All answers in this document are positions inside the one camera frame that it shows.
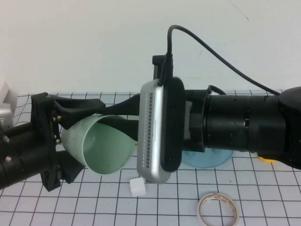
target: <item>white cube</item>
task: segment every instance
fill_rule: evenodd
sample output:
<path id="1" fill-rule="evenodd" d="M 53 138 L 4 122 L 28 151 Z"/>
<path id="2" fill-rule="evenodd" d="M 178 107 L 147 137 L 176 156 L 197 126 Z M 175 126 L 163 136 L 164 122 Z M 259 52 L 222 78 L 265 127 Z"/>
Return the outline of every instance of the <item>white cube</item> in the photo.
<path id="1" fill-rule="evenodd" d="M 131 192 L 133 197 L 146 194 L 143 178 L 135 178 L 130 180 Z"/>

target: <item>transparent blue suction base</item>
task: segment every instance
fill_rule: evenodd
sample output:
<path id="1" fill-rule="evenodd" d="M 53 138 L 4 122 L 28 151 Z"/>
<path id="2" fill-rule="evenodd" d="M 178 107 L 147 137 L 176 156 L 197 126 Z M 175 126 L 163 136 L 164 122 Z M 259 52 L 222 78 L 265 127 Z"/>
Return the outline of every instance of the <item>transparent blue suction base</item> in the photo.
<path id="1" fill-rule="evenodd" d="M 225 163 L 233 151 L 206 148 L 205 152 L 182 151 L 182 162 L 194 168 L 214 168 Z"/>

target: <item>black cable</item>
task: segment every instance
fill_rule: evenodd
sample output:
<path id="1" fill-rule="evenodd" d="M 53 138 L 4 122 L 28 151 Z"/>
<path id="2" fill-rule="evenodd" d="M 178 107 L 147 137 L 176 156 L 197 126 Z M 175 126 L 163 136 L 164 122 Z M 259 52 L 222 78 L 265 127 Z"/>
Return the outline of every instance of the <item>black cable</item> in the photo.
<path id="1" fill-rule="evenodd" d="M 246 76 L 245 74 L 243 74 L 241 71 L 239 71 L 238 69 L 236 69 L 234 66 L 232 66 L 228 61 L 226 61 L 224 58 L 222 58 L 219 54 L 217 54 L 213 49 L 211 49 L 206 43 L 204 43 L 198 36 L 196 36 L 194 33 L 192 33 L 191 31 L 187 30 L 184 27 L 178 26 L 178 25 L 172 25 L 167 32 L 167 54 L 166 56 L 172 56 L 172 32 L 173 30 L 179 30 L 182 31 L 186 34 L 188 34 L 189 36 L 191 36 L 193 39 L 195 39 L 198 43 L 200 43 L 203 47 L 205 47 L 210 53 L 212 53 L 216 58 L 218 58 L 221 62 L 223 62 L 227 67 L 229 67 L 232 71 L 234 71 L 236 74 L 238 74 L 240 77 L 244 78 L 245 80 L 247 80 L 248 82 L 252 83 L 255 86 L 258 86 L 259 88 L 272 93 L 274 95 L 279 96 L 280 93 L 264 86 L 261 85 L 260 83 L 254 81 L 253 79 L 249 78 L 248 76 Z"/>
<path id="2" fill-rule="evenodd" d="M 219 95 L 226 95 L 226 93 L 224 91 L 222 91 L 220 88 L 213 86 L 213 85 L 209 85 L 211 91 L 219 94 Z"/>

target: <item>double-sided tape roll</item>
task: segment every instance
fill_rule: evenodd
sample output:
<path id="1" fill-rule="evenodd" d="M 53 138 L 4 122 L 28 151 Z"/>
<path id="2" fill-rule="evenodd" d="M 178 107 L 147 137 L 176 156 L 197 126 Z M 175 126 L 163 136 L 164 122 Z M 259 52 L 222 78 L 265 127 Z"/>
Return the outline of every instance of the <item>double-sided tape roll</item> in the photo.
<path id="1" fill-rule="evenodd" d="M 234 224 L 232 226 L 236 226 L 238 224 L 239 211 L 238 211 L 235 203 L 229 197 L 227 197 L 221 193 L 217 193 L 217 194 L 209 193 L 209 194 L 204 195 L 198 202 L 197 218 L 198 218 L 198 222 L 200 223 L 201 226 L 210 226 L 205 223 L 205 221 L 202 217 L 202 214 L 201 214 L 201 207 L 209 200 L 220 200 L 221 202 L 228 204 L 231 207 L 233 215 L 234 215 Z"/>

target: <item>screw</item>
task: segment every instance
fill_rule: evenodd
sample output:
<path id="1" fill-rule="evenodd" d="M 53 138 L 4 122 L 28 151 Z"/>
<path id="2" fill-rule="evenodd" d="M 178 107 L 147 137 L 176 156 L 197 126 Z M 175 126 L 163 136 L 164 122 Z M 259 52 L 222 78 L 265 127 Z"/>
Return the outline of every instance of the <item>screw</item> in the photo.
<path id="1" fill-rule="evenodd" d="M 7 161 L 7 162 L 11 161 L 11 157 L 10 156 L 6 156 L 5 161 Z"/>
<path id="2" fill-rule="evenodd" d="M 61 143 L 61 140 L 60 140 L 60 139 L 56 139 L 56 140 L 55 140 L 55 143 L 56 143 L 57 145 L 59 145 L 59 144 Z"/>
<path id="3" fill-rule="evenodd" d="M 52 121 L 53 121 L 53 122 L 60 122 L 61 119 L 62 119 L 62 117 L 61 117 L 60 115 L 57 115 L 57 116 L 54 116 L 54 117 L 52 118 Z"/>
<path id="4" fill-rule="evenodd" d="M 7 144 L 10 142 L 9 138 L 7 136 L 5 136 L 5 135 L 3 136 L 3 140 Z"/>

